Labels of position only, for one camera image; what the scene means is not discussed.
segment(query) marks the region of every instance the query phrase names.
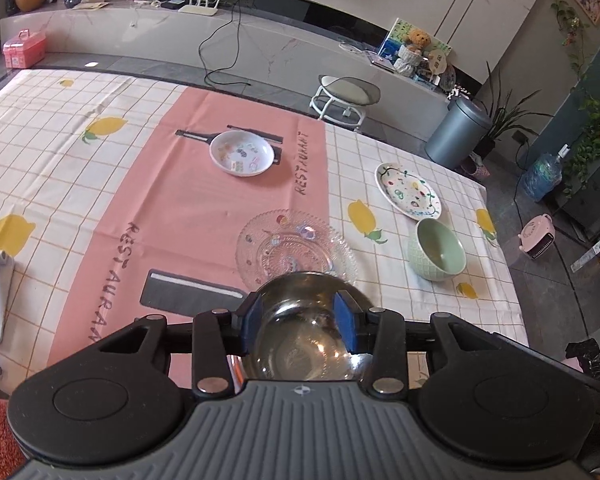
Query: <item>stool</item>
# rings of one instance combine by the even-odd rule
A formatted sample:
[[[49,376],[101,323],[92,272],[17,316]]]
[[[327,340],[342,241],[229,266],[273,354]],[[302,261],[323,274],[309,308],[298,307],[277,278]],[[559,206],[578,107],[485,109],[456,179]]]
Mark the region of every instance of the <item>stool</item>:
[[[325,96],[328,100],[320,107],[321,103],[318,102],[318,99]],[[376,104],[379,100],[380,89],[374,84],[355,77],[321,75],[320,86],[311,98],[310,107],[320,114],[318,118],[322,121],[326,120],[339,126],[359,128],[366,117],[366,112],[362,107]],[[347,123],[327,115],[329,106],[334,102],[346,107],[342,113],[344,117],[349,117],[351,112],[355,112],[359,119],[358,122]]]

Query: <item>green bowl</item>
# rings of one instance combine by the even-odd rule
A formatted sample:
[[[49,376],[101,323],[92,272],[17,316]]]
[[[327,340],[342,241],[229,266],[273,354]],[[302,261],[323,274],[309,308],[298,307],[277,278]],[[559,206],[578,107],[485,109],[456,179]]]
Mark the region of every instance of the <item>green bowl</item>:
[[[416,224],[407,244],[407,256],[414,272],[432,282],[452,278],[466,267],[466,254],[458,237],[433,218]]]

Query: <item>glass plate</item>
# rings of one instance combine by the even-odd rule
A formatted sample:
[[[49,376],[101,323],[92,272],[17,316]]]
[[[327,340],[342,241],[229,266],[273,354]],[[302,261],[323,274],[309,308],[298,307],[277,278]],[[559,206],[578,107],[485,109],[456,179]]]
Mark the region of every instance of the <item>glass plate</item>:
[[[296,270],[313,270],[356,280],[356,261],[342,236],[302,211],[277,209],[245,225],[235,251],[238,272],[249,290]]]

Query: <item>small card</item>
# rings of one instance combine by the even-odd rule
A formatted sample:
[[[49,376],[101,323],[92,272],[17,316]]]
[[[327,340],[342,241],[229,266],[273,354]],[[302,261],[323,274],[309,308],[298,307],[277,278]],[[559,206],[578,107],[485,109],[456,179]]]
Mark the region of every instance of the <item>small card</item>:
[[[95,10],[95,9],[100,9],[106,5],[109,5],[108,2],[95,2],[92,4],[86,3],[86,4],[77,4],[74,9],[77,10]]]

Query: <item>blue water bottle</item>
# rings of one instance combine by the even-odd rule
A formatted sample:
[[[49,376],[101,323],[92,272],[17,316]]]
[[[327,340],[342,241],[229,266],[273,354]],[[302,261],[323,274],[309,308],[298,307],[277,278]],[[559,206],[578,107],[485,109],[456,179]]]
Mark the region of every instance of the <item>blue water bottle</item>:
[[[542,197],[549,193],[562,181],[562,160],[569,153],[568,145],[564,145],[558,155],[543,153],[538,157],[531,168],[520,179],[524,192],[534,202],[540,202]]]

